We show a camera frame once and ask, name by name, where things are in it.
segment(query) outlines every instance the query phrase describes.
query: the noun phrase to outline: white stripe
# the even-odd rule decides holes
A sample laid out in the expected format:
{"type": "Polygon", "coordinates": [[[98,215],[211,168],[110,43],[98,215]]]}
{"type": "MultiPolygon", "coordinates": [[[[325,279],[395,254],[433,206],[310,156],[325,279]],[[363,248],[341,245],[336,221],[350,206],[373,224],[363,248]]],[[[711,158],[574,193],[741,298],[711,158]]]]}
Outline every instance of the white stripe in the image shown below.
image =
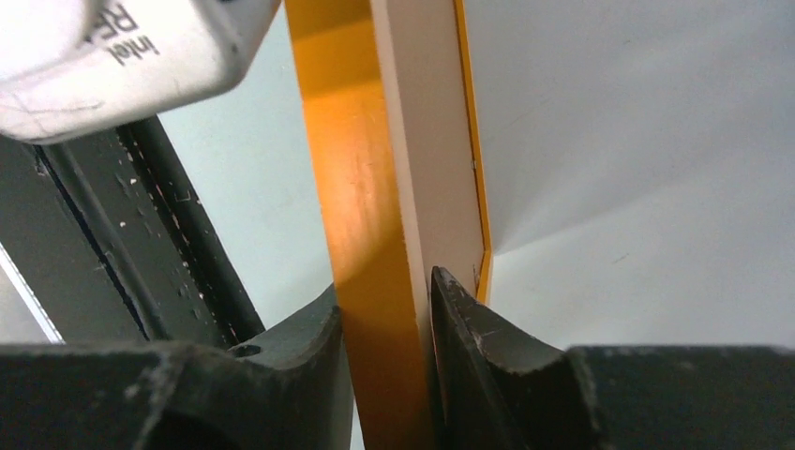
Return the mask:
{"type": "Polygon", "coordinates": [[[27,305],[27,308],[30,309],[30,313],[33,314],[33,318],[36,319],[38,326],[41,327],[41,331],[44,332],[47,339],[54,344],[63,343],[64,339],[61,337],[61,334],[58,333],[53,321],[50,320],[50,316],[48,316],[44,308],[41,307],[36,295],[25,282],[23,275],[20,273],[19,269],[17,269],[17,265],[14,264],[14,261],[8,256],[2,244],[0,244],[0,267],[6,272],[8,279],[11,280],[11,284],[16,288],[17,293],[19,293],[20,297],[27,305]]]}

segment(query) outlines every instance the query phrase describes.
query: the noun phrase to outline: white device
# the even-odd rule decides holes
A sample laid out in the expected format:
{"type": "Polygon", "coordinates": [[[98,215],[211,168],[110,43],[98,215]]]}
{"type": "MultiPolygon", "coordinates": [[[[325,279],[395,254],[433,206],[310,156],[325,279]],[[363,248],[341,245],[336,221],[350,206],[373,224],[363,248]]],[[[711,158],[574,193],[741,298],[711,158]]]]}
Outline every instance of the white device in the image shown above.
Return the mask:
{"type": "MultiPolygon", "coordinates": [[[[3,45],[19,44],[16,56],[0,58],[0,133],[29,143],[65,141],[232,89],[278,8],[278,0],[35,0],[28,6],[34,4],[54,8],[51,26],[59,37],[53,31],[26,47],[37,29],[32,22],[18,26],[16,32],[27,33],[17,37],[9,35],[13,27],[0,29],[3,45]]],[[[6,14],[9,6],[3,8],[6,14]]],[[[35,16],[30,7],[10,12],[17,20],[35,16]]],[[[0,25],[13,22],[6,15],[0,25]]]]}

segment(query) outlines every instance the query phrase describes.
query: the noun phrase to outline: white strip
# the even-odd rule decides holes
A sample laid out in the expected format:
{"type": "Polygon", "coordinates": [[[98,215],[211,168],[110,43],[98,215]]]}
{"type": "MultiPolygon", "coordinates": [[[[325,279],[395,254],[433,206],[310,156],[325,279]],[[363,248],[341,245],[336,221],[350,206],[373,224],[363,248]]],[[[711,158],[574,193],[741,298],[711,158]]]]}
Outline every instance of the white strip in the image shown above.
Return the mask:
{"type": "Polygon", "coordinates": [[[11,280],[11,284],[16,288],[17,293],[20,294],[27,308],[30,309],[30,313],[33,314],[33,318],[36,319],[38,326],[41,327],[41,331],[44,332],[47,339],[53,344],[63,343],[64,339],[61,337],[61,334],[58,333],[58,330],[55,329],[55,325],[53,321],[50,320],[50,316],[48,316],[44,308],[41,307],[36,295],[33,294],[33,290],[31,290],[30,286],[25,282],[23,275],[20,273],[19,269],[17,269],[17,265],[14,264],[14,261],[8,256],[2,244],[0,244],[0,267],[6,272],[8,279],[11,280]]]}

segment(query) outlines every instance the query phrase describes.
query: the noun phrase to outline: orange trim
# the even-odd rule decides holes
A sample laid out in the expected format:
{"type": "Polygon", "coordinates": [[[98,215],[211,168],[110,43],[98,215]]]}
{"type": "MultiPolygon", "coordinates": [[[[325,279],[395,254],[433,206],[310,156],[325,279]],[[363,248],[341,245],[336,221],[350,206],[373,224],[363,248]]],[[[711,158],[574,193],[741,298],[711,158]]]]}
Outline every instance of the orange trim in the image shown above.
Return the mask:
{"type": "Polygon", "coordinates": [[[467,114],[469,115],[470,121],[470,139],[472,140],[472,157],[475,164],[477,201],[480,206],[480,224],[483,229],[483,262],[480,266],[480,279],[478,281],[476,296],[480,302],[487,305],[491,292],[491,266],[493,256],[491,248],[491,228],[488,224],[486,180],[484,178],[483,153],[480,148],[480,131],[477,126],[472,59],[470,57],[470,44],[467,38],[466,9],[464,7],[464,0],[455,0],[455,3],[458,25],[458,45],[461,51],[461,65],[467,97],[467,114]]]}
{"type": "Polygon", "coordinates": [[[365,443],[433,448],[428,299],[419,239],[403,223],[405,150],[390,141],[370,3],[285,7],[365,443]]]}

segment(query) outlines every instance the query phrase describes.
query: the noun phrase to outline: orange edge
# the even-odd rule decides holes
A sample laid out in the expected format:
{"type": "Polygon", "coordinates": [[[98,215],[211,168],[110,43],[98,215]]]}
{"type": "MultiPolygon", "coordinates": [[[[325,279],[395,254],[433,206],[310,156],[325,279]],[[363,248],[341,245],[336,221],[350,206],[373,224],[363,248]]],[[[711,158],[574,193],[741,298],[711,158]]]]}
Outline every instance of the orange edge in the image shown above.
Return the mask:
{"type": "Polygon", "coordinates": [[[480,265],[480,278],[477,285],[477,299],[488,305],[491,293],[491,268],[493,254],[491,248],[491,228],[488,223],[488,201],[486,195],[486,179],[483,169],[483,152],[480,148],[480,131],[477,126],[477,108],[474,94],[472,59],[470,44],[467,38],[467,18],[464,0],[455,0],[458,24],[458,46],[461,52],[461,72],[464,76],[466,89],[467,114],[470,123],[470,140],[472,141],[472,159],[474,160],[475,186],[477,187],[477,203],[480,207],[480,226],[483,230],[483,261],[480,265]]]}

